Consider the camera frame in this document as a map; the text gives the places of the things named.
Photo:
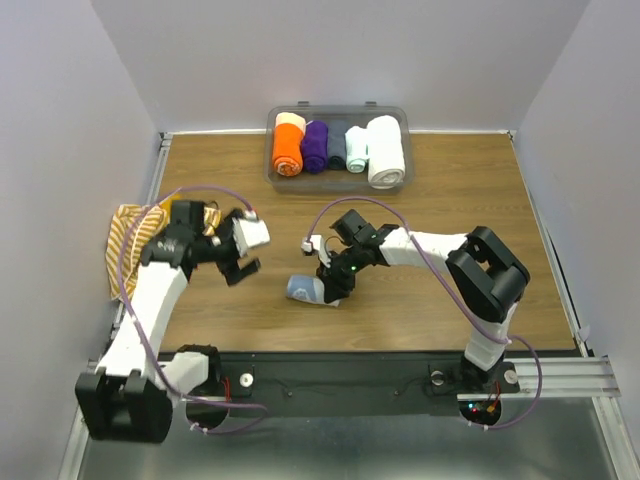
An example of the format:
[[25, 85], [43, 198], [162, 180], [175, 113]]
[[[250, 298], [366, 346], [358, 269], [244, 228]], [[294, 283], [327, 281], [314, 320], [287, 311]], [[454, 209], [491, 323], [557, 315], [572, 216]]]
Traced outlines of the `light blue towel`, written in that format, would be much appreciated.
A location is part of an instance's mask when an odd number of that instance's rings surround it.
[[289, 278], [286, 297], [303, 303], [338, 307], [339, 300], [327, 302], [325, 300], [325, 287], [317, 277], [306, 275], [292, 275]]

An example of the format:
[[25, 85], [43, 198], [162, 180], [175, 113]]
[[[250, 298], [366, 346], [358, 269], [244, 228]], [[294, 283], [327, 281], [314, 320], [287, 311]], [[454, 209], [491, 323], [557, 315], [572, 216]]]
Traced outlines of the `yellow striped towel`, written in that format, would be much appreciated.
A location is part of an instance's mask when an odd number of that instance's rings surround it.
[[122, 300], [121, 286], [129, 298], [133, 298], [142, 249], [168, 226], [171, 206], [181, 199], [180, 194], [174, 194], [153, 208], [136, 204], [118, 207], [111, 218], [105, 251], [112, 300]]

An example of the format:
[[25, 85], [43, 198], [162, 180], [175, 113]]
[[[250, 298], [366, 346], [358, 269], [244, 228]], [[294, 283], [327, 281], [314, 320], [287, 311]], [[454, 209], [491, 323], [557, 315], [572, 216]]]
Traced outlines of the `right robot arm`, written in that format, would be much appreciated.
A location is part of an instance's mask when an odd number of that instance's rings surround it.
[[511, 317], [530, 274], [490, 228], [478, 226], [463, 234], [417, 232], [397, 224], [375, 228], [351, 209], [331, 229], [338, 234], [342, 251], [328, 249], [323, 237], [315, 234], [303, 247], [320, 261], [316, 285], [321, 304], [335, 305], [348, 298], [356, 274], [369, 266], [426, 268], [473, 325], [461, 360], [461, 381], [472, 390], [482, 390], [495, 380], [509, 343]]

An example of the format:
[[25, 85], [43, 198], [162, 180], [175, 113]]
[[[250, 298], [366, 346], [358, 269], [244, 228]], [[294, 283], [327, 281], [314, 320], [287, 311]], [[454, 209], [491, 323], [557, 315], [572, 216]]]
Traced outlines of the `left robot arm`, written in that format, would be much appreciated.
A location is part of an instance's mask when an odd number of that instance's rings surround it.
[[266, 223], [251, 210], [231, 210], [208, 236], [204, 202], [172, 203], [167, 226], [142, 249], [133, 299], [114, 340], [95, 370], [76, 381], [75, 395], [92, 439], [159, 444], [169, 433], [176, 406], [198, 400], [194, 389], [229, 394], [216, 348], [187, 345], [161, 365], [160, 346], [199, 265], [215, 264], [233, 286], [260, 268], [256, 259], [245, 266], [240, 259], [269, 242]]

